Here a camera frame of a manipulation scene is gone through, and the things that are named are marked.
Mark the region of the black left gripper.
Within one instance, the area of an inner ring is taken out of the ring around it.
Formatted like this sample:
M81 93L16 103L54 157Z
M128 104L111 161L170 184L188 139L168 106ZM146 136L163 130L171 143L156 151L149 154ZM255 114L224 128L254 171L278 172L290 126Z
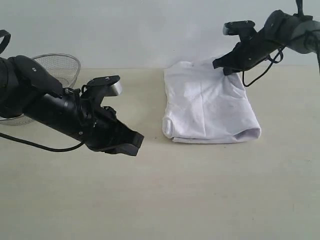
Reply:
M117 119L112 108L94 107L86 99L63 95L61 98L45 94L23 113L84 144L94 152L135 157L144 136Z

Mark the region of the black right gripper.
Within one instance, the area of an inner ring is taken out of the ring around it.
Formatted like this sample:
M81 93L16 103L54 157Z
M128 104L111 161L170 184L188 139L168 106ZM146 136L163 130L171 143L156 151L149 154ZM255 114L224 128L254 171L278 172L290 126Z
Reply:
M280 47L281 44L268 39L264 32L258 32L249 40L239 42L229 53L216 58L212 65L214 69L223 68L223 74L229 76L250 70Z

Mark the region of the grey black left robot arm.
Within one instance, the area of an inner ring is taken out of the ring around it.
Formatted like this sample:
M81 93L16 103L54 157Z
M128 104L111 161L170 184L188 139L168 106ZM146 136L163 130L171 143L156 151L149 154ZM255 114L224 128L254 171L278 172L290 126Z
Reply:
M119 91L118 75L91 79L82 88L63 87L35 60L18 55L0 60L0 115L25 115L87 146L91 151L136 156L144 140L117 118L105 97Z

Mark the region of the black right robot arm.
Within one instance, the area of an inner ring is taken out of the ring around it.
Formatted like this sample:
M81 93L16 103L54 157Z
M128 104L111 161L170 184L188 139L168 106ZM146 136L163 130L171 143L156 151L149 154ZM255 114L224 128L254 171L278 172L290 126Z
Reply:
M225 23L223 34L240 39L232 51L212 62L213 68L223 68L226 76L248 71L266 60L276 63L270 54L284 48L320 56L320 23L310 15L289 15L275 10L259 31L253 21L243 20Z

